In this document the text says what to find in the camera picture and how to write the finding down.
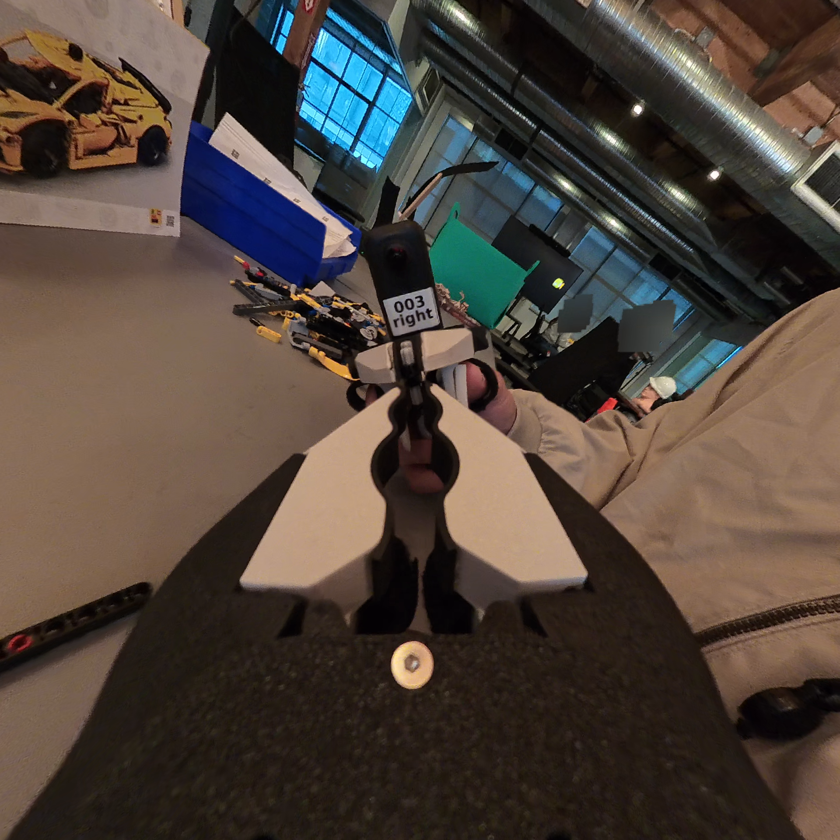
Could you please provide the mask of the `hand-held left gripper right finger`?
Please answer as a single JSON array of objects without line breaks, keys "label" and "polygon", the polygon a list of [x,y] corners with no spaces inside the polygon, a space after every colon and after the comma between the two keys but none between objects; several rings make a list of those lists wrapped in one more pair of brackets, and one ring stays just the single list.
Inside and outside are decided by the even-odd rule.
[{"label": "hand-held left gripper right finger", "polygon": [[440,387],[437,430],[458,457],[444,496],[455,590],[475,609],[582,586],[587,571],[523,450]]}]

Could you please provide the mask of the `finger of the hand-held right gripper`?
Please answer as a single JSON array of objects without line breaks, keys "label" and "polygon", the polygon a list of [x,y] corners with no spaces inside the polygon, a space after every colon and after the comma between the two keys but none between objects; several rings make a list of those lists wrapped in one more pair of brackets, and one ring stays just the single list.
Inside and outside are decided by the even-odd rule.
[{"label": "finger of the hand-held right gripper", "polygon": [[472,359],[476,352],[468,329],[439,329],[419,333],[419,362],[423,372],[432,372]]},{"label": "finger of the hand-held right gripper", "polygon": [[394,343],[383,343],[358,353],[354,358],[357,378],[364,385],[396,387]]}]

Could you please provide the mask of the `small grey toy connector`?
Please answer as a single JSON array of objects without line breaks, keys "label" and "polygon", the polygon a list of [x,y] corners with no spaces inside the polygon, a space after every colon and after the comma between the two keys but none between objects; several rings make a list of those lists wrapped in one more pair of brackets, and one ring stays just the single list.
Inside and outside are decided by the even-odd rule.
[{"label": "small grey toy connector", "polygon": [[421,356],[416,355],[413,341],[406,340],[399,343],[398,360],[400,362],[400,378],[411,398],[411,403],[413,406],[421,406],[424,401],[423,360]]}]

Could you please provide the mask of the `pile of toy bricks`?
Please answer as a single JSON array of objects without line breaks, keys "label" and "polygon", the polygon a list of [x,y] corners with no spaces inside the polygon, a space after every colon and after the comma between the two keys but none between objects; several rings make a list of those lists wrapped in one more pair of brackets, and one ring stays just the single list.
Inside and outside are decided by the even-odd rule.
[{"label": "pile of toy bricks", "polygon": [[274,278],[239,256],[245,277],[230,285],[246,298],[233,314],[246,319],[257,334],[273,343],[287,337],[289,345],[348,382],[357,382],[354,358],[385,342],[382,316],[365,302],[335,293],[320,281],[299,287]]}]

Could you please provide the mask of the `person's right forearm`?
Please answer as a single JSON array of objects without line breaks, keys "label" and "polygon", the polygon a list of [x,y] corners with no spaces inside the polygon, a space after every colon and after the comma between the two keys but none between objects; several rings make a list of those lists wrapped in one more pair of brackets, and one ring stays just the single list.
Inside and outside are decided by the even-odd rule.
[{"label": "person's right forearm", "polygon": [[538,455],[595,509],[603,509],[664,453],[656,424],[633,425],[617,412],[584,423],[536,392],[508,394],[515,415],[508,437]]}]

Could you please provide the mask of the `wooden desk lamp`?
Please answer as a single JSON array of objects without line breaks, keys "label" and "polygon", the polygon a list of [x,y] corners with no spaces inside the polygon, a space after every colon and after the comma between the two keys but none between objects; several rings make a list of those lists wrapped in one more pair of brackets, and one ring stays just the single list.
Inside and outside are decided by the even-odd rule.
[{"label": "wooden desk lamp", "polygon": [[437,187],[441,181],[446,178],[457,175],[469,175],[488,172],[494,169],[499,164],[499,161],[474,161],[470,163],[460,163],[451,165],[428,179],[422,188],[415,193],[415,195],[407,201],[401,212],[395,216],[396,222],[402,222],[414,216],[419,205],[425,198]]}]

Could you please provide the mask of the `person's right hand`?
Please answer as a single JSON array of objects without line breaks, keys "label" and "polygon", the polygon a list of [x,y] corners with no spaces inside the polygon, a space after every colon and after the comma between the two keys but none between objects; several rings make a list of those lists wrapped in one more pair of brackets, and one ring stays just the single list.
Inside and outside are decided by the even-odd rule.
[{"label": "person's right hand", "polygon": [[[518,416],[518,408],[503,377],[490,369],[497,382],[497,392],[487,397],[488,381],[484,368],[487,364],[477,361],[463,362],[456,372],[465,375],[467,402],[470,409],[500,433],[507,435]],[[411,443],[399,444],[400,468],[410,490],[416,494],[435,494],[444,488],[444,482],[431,469],[433,442],[419,433],[411,432]]]}]

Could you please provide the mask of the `green board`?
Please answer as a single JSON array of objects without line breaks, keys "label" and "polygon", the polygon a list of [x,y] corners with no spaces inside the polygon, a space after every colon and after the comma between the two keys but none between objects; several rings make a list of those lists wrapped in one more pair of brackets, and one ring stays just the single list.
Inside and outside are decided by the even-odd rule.
[{"label": "green board", "polygon": [[494,329],[519,294],[526,270],[459,221],[455,203],[429,249],[434,278],[453,299],[465,294],[469,316]]}]

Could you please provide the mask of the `blue plastic bin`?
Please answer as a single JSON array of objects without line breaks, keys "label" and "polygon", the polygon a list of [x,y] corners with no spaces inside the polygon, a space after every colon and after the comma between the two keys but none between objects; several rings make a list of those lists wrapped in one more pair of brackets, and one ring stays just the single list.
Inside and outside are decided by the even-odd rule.
[{"label": "blue plastic bin", "polygon": [[286,281],[330,280],[349,272],[361,231],[350,226],[353,252],[322,259],[323,223],[209,144],[212,131],[192,122],[185,150],[182,214],[255,257]]}]

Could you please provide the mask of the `blue-lit window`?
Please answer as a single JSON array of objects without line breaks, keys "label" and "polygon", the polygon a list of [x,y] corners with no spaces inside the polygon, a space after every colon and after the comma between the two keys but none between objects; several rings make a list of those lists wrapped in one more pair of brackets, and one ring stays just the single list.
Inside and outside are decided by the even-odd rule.
[{"label": "blue-lit window", "polygon": [[331,2],[301,82],[296,144],[337,148],[378,172],[413,106],[390,30],[360,2]]}]

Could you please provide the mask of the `black panel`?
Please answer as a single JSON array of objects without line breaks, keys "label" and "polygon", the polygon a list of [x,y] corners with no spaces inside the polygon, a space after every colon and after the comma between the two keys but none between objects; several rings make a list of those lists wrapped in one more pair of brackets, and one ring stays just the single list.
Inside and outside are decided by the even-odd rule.
[{"label": "black panel", "polygon": [[216,65],[215,122],[234,118],[282,164],[291,168],[295,150],[299,69],[231,10]]}]

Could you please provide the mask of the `black toy beam red pins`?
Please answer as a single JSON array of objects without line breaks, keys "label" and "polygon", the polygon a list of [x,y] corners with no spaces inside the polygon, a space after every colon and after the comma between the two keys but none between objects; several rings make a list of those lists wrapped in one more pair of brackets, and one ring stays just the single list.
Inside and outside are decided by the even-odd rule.
[{"label": "black toy beam red pins", "polygon": [[153,591],[150,582],[134,583],[2,637],[1,673],[137,613],[151,599]]}]

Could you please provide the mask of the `black badge reel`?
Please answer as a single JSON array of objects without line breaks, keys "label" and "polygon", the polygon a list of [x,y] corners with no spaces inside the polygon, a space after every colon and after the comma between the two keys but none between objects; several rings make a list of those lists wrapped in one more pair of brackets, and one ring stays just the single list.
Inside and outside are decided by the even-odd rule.
[{"label": "black badge reel", "polygon": [[765,689],[738,707],[736,730],[741,739],[790,741],[818,729],[839,712],[839,679],[808,679],[800,686]]}]

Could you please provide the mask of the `toy car instruction booklet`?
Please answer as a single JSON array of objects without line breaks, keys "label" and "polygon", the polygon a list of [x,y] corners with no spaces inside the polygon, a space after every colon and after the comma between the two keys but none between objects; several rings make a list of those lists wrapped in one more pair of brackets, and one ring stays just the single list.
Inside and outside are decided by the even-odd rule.
[{"label": "toy car instruction booklet", "polygon": [[178,2],[1,2],[2,223],[178,236],[204,43]]}]

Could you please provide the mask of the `brown post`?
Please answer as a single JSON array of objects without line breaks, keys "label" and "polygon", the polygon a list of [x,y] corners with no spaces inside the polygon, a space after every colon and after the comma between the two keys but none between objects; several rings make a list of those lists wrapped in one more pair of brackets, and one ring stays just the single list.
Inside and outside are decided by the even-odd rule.
[{"label": "brown post", "polygon": [[299,69],[302,76],[308,68],[329,6],[330,0],[297,2],[282,55],[287,62]]}]

